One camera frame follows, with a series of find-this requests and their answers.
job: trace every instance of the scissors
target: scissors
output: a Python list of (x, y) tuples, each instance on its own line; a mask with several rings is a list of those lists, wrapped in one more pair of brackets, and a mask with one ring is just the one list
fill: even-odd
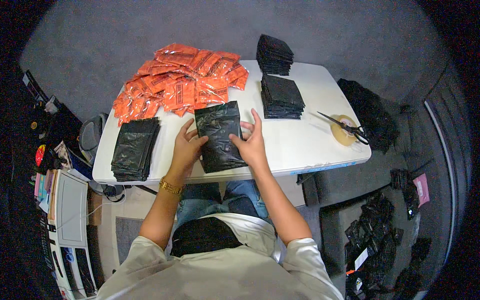
[(330, 121), (334, 122), (335, 124), (337, 124), (338, 126), (340, 126), (341, 129), (355, 135), (355, 137), (357, 138), (357, 140), (359, 140), (362, 144), (365, 144), (365, 145), (368, 145), (368, 138), (367, 138), (367, 135), (365, 134), (365, 132), (363, 131), (363, 127), (359, 126), (359, 127), (350, 127), (348, 125), (346, 125), (345, 123), (342, 123), (342, 122), (339, 122), (319, 111), (317, 111), (319, 114), (321, 114), (322, 116), (324, 116), (325, 118), (329, 119)]

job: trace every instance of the black scissor handle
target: black scissor handle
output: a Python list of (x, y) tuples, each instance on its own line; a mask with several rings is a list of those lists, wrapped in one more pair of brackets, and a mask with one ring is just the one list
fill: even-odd
[(361, 126), (355, 128), (355, 130), (352, 132), (353, 135), (357, 138), (357, 140), (360, 141), (360, 143), (368, 145), (368, 138), (365, 132), (363, 131), (363, 128)]

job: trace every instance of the person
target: person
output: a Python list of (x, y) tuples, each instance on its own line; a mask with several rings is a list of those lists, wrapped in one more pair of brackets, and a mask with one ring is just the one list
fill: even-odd
[[(254, 124), (240, 123), (251, 133), (229, 138), (255, 182), (229, 182), (223, 201), (212, 184), (187, 185), (179, 195), (208, 140), (194, 138), (197, 130), (187, 132), (193, 119), (186, 122), (139, 236), (98, 299), (343, 299), (309, 226), (270, 171), (262, 122), (254, 109), (252, 115)], [(282, 264), (276, 232), (287, 246)]]

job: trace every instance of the white cabinet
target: white cabinet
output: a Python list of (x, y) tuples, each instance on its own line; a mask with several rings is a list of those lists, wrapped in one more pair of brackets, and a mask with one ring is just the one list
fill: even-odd
[(86, 225), (88, 184), (57, 170), (50, 201), (52, 219), (48, 219), (48, 236), (57, 284), (66, 299), (93, 299), (93, 277)]

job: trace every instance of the tape roll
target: tape roll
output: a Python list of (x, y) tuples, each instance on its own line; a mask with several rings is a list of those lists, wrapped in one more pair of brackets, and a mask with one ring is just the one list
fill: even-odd
[[(357, 127), (355, 122), (349, 116), (340, 115), (334, 119), (350, 127)], [(333, 137), (335, 137), (336, 141), (342, 144), (343, 146), (348, 147), (357, 140), (355, 135), (342, 129), (338, 124), (333, 123), (332, 125), (330, 125), (330, 130), (332, 131)]]

